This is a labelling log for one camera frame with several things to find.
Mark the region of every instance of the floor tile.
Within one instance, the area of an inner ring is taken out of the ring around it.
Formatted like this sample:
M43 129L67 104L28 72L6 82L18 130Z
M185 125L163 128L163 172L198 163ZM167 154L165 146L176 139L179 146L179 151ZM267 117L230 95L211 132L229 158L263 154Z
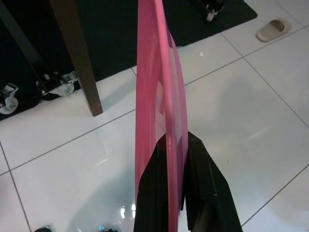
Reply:
M178 51L185 84L241 57L221 34L180 47Z
M3 232L29 232L11 175L0 176L0 225Z
M304 165L309 131L244 60L186 86L189 130L226 177L244 223Z
M9 170L8 165L6 164L2 149L0 147L0 175Z
M246 59L309 125L309 32L296 32Z
M243 227L244 232L308 232L309 168Z
M246 2L257 12L257 18L222 32L243 56L267 45L267 43L260 42L255 34L275 18L283 17L291 22L290 33L302 27L274 0L247 0Z
M97 82L104 113L92 117L81 90L0 122L0 140L11 168L135 108L131 69Z
M132 112L13 170L31 228L132 232L134 147Z
M309 25L309 1L308 0L276 0L287 12L289 12L303 26Z

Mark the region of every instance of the metal caster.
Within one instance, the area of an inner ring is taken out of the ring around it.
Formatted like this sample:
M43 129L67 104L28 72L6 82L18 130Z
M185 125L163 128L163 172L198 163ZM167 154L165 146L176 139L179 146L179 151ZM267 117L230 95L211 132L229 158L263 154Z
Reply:
M18 107L18 100L14 97L18 87L8 83L6 87L0 90L0 114L9 115Z
M43 96L53 93L61 97L68 96L74 91L74 82L77 81L76 72L72 71L69 74L59 75L57 72L53 76L44 75L45 81L37 81L37 87Z
M207 20L208 22L211 22L211 21L213 20L214 17L215 17L215 14L209 12L209 13L207 14L206 20Z

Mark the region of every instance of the white tile floor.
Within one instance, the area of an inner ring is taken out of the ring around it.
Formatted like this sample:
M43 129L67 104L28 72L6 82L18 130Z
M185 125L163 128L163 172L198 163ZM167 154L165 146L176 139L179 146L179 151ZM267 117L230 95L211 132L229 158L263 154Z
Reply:
M189 130L227 178L245 232L306 232L309 4L247 2L257 19L179 49ZM275 17L291 21L292 31L275 42L256 40ZM133 71L98 82L98 117L76 91L0 122L9 164L0 150L0 231L52 224L56 232L95 232L114 224L132 232ZM183 214L179 231L186 231Z

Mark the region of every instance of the caster wheel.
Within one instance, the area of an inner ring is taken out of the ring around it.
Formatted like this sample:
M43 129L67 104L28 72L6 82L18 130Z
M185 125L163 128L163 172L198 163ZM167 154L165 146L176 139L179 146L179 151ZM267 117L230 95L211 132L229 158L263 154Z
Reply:
M207 20L208 22L211 22L211 21L213 20L214 16L215 16L215 14L213 14L213 13L208 13L208 14L207 14L207 17L206 17L206 20Z
M0 114L9 115L13 113L18 107L18 100L15 97L11 98L11 101L6 102L6 106L0 108Z
M74 84L73 83L61 85L58 88L56 88L55 90L50 91L50 93L57 94L61 97L68 96L72 92L74 92Z

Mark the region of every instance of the dark brown table leg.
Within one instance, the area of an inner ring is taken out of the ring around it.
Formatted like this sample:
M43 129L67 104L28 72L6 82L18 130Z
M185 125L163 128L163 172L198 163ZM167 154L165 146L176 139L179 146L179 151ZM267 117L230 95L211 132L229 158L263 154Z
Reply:
M93 116L103 112L75 0L49 0Z

